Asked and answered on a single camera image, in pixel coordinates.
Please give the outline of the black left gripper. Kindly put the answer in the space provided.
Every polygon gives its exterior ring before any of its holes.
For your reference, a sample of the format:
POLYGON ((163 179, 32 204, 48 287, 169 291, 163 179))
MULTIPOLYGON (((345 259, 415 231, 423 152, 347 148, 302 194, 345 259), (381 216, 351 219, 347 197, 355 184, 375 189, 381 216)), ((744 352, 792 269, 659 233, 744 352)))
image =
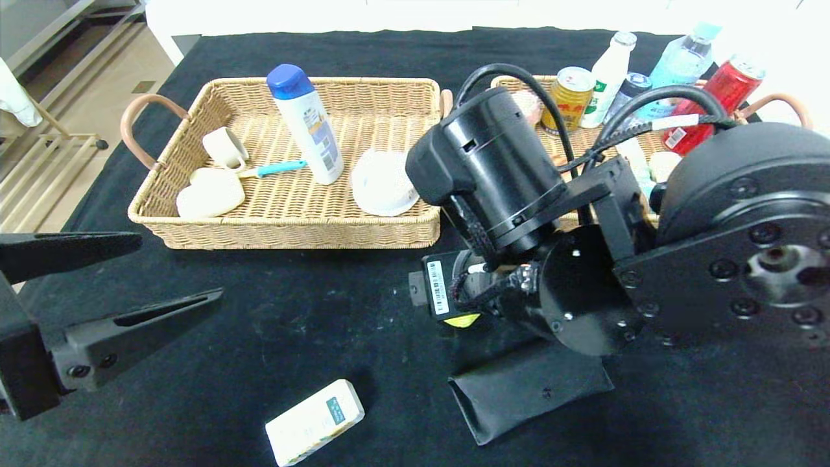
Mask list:
POLYGON ((222 287, 68 326, 50 356, 12 285, 125 256, 142 244, 132 232, 1 234, 2 414, 24 422, 57 408, 60 390, 95 391, 216 313, 222 287))

